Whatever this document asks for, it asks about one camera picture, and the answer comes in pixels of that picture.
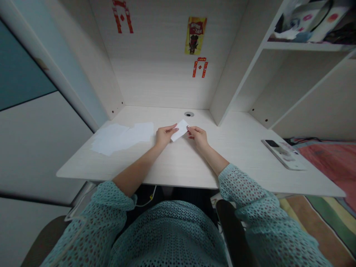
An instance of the wrist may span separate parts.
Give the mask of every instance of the wrist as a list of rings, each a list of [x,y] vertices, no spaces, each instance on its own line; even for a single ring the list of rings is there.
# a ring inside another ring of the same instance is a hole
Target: wrist
[[[204,146],[201,146],[198,148],[200,153],[205,157],[209,153],[211,153],[212,150],[214,150],[209,144],[206,144]]]
[[[153,148],[157,149],[157,150],[161,150],[163,151],[166,148],[166,144],[162,144],[162,143],[156,143]]]

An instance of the striped rug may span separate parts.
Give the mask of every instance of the striped rug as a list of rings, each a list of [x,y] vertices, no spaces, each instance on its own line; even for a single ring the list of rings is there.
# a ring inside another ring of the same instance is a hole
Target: striped rug
[[[280,204],[334,266],[356,266],[356,218],[335,198],[298,195]]]

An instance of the person's left hand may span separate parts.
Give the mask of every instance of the person's left hand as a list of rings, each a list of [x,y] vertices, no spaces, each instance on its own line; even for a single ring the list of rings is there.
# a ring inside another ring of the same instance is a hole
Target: person's left hand
[[[177,124],[158,128],[156,133],[156,146],[165,148],[171,140],[172,135],[179,130],[178,128],[174,128],[176,126]]]

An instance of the white paper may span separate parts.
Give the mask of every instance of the white paper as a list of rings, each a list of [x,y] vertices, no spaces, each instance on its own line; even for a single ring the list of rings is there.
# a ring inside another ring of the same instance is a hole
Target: white paper
[[[114,123],[96,133],[91,150],[111,156],[115,151],[128,149],[139,142],[149,142],[153,135],[152,122],[137,123],[131,129]]]
[[[173,142],[175,142],[179,137],[183,136],[186,132],[188,132],[188,130],[187,130],[188,125],[189,124],[187,124],[187,122],[185,120],[181,120],[176,126],[176,128],[179,128],[179,130],[178,130],[178,132],[175,132],[172,135],[171,140]]]
[[[151,137],[154,136],[152,122],[135,123],[133,130],[142,142],[149,142]]]

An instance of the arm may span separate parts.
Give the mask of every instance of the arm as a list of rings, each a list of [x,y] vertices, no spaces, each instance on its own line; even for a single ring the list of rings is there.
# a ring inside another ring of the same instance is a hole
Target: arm
[[[159,128],[156,133],[156,145],[112,180],[125,195],[131,197],[142,184],[153,163],[168,145],[172,135],[178,131],[178,128],[174,129],[176,125]]]
[[[111,246],[136,206],[136,189],[178,129],[159,128],[156,145],[112,181],[98,186],[91,202],[74,218],[42,266],[107,265]]]
[[[274,194],[229,164],[208,144],[206,132],[191,127],[189,137],[218,175],[221,196],[236,203],[236,216],[248,224],[246,239],[264,266],[331,266],[317,241],[279,206]]]

